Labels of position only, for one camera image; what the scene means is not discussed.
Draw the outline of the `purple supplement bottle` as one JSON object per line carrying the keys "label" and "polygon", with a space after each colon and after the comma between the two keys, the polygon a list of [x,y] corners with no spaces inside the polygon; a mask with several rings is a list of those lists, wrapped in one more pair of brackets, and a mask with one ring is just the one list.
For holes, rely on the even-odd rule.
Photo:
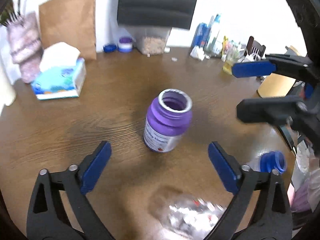
{"label": "purple supplement bottle", "polygon": [[148,107],[143,139],[152,151],[167,153],[180,142],[192,120],[193,102],[179,89],[165,89]]}

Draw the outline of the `yellow thermos jug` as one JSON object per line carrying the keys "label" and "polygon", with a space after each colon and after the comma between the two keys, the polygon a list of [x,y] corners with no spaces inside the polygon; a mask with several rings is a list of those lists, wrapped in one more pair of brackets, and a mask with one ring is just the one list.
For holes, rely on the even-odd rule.
{"label": "yellow thermos jug", "polygon": [[299,88],[301,84],[302,81],[272,73],[265,77],[264,81],[257,89],[257,94],[261,98],[287,96],[288,94],[293,93],[294,88]]}

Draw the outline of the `dark wooden chair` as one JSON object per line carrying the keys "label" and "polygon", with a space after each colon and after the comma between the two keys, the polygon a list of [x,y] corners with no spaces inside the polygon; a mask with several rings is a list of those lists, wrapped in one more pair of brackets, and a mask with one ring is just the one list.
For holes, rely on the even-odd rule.
{"label": "dark wooden chair", "polygon": [[259,42],[257,42],[253,36],[250,36],[248,39],[248,43],[246,46],[246,55],[253,56],[253,59],[255,61],[259,61],[263,58],[263,55],[265,53],[266,46],[261,45]]}

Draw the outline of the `blue supplement bottle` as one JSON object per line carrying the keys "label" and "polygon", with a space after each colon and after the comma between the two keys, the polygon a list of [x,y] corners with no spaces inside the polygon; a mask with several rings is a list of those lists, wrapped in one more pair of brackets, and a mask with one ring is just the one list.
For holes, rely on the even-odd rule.
{"label": "blue supplement bottle", "polygon": [[283,174],[287,170],[287,162],[285,156],[280,151],[271,151],[263,153],[254,158],[247,165],[254,171],[270,173],[272,170],[277,170]]}

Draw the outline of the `glass with yellow liquid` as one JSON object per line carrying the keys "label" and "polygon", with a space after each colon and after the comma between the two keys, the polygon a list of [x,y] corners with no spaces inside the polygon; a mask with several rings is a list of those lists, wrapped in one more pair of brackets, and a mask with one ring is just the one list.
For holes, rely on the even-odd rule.
{"label": "glass with yellow liquid", "polygon": [[227,74],[232,75],[232,67],[239,61],[239,59],[239,51],[237,49],[231,48],[226,55],[226,60],[224,62],[222,70]]}

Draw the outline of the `snack packets pile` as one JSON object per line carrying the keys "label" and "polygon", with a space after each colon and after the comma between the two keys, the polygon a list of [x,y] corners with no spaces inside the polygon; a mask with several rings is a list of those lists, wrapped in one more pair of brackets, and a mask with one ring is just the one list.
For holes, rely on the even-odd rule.
{"label": "snack packets pile", "polygon": [[226,60],[238,62],[244,57],[246,51],[247,49],[245,44],[229,40],[226,36],[223,37],[221,50],[221,60],[223,62],[225,62]]}

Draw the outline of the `blue drink can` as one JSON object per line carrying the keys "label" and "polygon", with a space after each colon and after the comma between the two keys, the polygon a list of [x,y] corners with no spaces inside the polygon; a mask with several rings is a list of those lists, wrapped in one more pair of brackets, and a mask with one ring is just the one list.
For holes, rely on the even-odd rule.
{"label": "blue drink can", "polygon": [[200,23],[197,26],[194,37],[193,37],[193,41],[191,43],[191,49],[193,49],[195,46],[201,45],[201,41],[202,41],[207,29],[208,29],[208,25],[205,23]]}

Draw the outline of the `crumpled white tissue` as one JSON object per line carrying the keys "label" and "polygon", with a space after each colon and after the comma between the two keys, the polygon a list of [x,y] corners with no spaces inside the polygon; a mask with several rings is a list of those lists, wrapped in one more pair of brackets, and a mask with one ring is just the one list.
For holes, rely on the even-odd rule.
{"label": "crumpled white tissue", "polygon": [[203,48],[199,47],[199,46],[195,46],[192,51],[190,52],[190,56],[193,59],[197,59],[200,61],[203,61],[205,58],[205,53],[203,51]]}

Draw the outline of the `black paper bag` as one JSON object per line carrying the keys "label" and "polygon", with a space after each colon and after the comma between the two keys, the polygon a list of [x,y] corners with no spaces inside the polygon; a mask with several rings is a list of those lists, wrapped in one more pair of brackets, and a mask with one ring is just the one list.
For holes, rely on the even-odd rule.
{"label": "black paper bag", "polygon": [[197,0],[118,0],[122,25],[190,29]]}

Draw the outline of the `white thermos bottle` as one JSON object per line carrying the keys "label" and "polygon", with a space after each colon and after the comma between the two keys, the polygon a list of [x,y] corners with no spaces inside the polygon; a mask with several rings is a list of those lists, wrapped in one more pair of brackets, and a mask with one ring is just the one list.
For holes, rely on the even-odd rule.
{"label": "white thermos bottle", "polygon": [[1,102],[6,106],[10,106],[15,99],[16,91],[7,77],[4,67],[1,65]]}

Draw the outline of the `clear container with grains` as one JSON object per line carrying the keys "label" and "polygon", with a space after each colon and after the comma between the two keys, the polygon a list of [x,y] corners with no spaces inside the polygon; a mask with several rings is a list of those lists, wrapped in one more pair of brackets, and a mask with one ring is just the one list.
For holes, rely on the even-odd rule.
{"label": "clear container with grains", "polygon": [[164,54],[171,28],[145,27],[136,35],[136,48],[146,56]]}

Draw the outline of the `blue tissue box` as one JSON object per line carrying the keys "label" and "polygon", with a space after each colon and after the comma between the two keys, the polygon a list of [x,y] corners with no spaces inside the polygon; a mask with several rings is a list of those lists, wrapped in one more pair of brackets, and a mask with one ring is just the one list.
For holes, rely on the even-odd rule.
{"label": "blue tissue box", "polygon": [[78,98],[86,78],[80,50],[58,42],[44,50],[40,73],[31,83],[37,100]]}

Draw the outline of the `purple white small jar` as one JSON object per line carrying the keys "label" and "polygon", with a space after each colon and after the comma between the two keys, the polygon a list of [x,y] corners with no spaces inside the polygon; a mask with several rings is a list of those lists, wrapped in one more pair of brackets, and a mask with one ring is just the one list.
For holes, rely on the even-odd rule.
{"label": "purple white small jar", "polygon": [[133,39],[123,36],[118,41],[118,51],[121,53],[129,53],[133,50]]}

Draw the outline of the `pink ceramic vase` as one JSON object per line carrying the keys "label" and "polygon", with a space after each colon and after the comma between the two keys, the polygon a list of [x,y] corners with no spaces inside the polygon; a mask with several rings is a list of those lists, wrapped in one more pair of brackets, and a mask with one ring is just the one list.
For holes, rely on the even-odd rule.
{"label": "pink ceramic vase", "polygon": [[32,83],[40,73],[43,46],[35,12],[20,16],[7,26],[12,62],[19,65],[21,79]]}

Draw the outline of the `brown paper bag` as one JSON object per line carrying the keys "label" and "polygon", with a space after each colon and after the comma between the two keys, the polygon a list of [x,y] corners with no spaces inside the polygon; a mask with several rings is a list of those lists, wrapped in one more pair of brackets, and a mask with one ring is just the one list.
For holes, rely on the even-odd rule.
{"label": "brown paper bag", "polygon": [[86,60],[96,60],[95,0],[49,0],[39,6],[44,48],[65,42]]}

